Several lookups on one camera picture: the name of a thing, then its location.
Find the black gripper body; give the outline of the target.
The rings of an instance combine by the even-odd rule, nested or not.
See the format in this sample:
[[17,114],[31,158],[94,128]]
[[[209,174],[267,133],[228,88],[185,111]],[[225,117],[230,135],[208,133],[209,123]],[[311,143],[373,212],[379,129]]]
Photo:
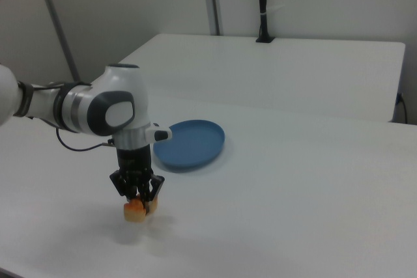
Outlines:
[[151,167],[151,147],[146,145],[135,150],[116,149],[119,171],[123,177],[138,176],[150,178],[153,173]]

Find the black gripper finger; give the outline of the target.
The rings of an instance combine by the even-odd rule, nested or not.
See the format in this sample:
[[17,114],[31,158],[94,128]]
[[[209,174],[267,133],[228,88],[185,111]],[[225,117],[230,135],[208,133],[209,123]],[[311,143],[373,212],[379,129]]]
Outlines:
[[109,176],[119,195],[128,201],[137,197],[138,177],[139,171],[124,170],[117,170]]
[[158,206],[158,195],[164,182],[165,178],[163,176],[151,174],[150,180],[140,186],[139,194],[146,215],[156,211]]

